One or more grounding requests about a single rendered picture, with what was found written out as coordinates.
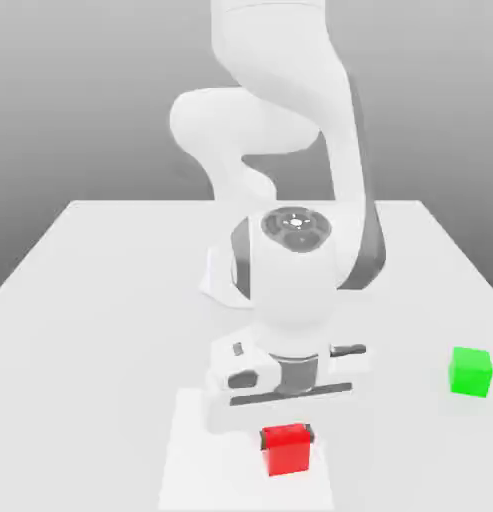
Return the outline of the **small green cube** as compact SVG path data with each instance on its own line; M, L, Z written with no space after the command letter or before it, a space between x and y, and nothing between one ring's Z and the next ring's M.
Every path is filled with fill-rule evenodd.
M485 350L454 347L448 368L452 393L485 398L493 376L490 353Z

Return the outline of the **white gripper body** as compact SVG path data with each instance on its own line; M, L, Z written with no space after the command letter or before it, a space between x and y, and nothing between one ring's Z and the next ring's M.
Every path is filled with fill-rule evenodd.
M286 424L311 424L331 418L334 407L354 396L351 382L318 386L296 396L277 392L235 395L205 391L205 427L212 434L259 431Z

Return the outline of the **small red cube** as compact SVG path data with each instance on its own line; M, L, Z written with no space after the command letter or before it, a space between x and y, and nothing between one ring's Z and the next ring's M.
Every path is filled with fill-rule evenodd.
M270 477L304 472L309 469L310 446L315 435L308 423L264 427L260 450Z

